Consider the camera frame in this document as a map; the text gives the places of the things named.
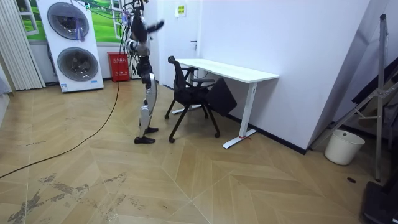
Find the robot leg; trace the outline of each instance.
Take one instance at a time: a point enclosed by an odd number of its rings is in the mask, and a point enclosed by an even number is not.
[[[158,128],[149,127],[157,98],[155,75],[152,73],[144,75],[142,78],[142,83],[146,84],[146,99],[144,100],[144,105],[141,106],[141,117],[139,122],[140,134],[139,137],[135,138],[134,143],[151,144],[155,142],[155,139],[145,137],[145,134],[154,133],[159,130]]]
[[[141,106],[141,117],[139,119],[139,137],[136,137],[134,143],[136,144],[152,144],[155,139],[145,137],[147,128],[149,127],[152,115],[148,109],[148,105]]]

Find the red fire extinguisher box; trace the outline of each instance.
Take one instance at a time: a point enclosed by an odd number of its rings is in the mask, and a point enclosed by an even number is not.
[[[109,66],[111,68],[112,81],[120,82],[130,80],[127,54],[108,52]]]

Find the white trash bin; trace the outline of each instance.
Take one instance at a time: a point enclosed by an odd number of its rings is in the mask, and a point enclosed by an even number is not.
[[[359,151],[365,140],[347,131],[336,130],[330,138],[325,156],[339,165],[348,165]]]

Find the herringbone wood floor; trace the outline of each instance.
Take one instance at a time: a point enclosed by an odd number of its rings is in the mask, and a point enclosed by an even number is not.
[[[66,151],[101,127],[116,97],[104,90],[62,94],[59,86],[11,98],[0,128],[0,174]],[[164,114],[172,92],[159,87],[153,145],[135,145],[140,81],[121,83],[104,129],[79,148],[0,179],[0,223],[301,224],[359,223],[372,159],[350,166],[321,152],[303,156],[261,135],[233,146],[239,124],[220,116],[221,137],[202,110]],[[357,183],[349,183],[352,177]]]

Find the white door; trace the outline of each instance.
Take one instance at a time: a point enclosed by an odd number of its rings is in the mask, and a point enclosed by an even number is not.
[[[167,58],[196,58],[201,1],[162,1],[162,17],[165,26],[161,31],[160,84],[173,87],[175,70]],[[185,17],[176,17],[178,6],[184,6]]]

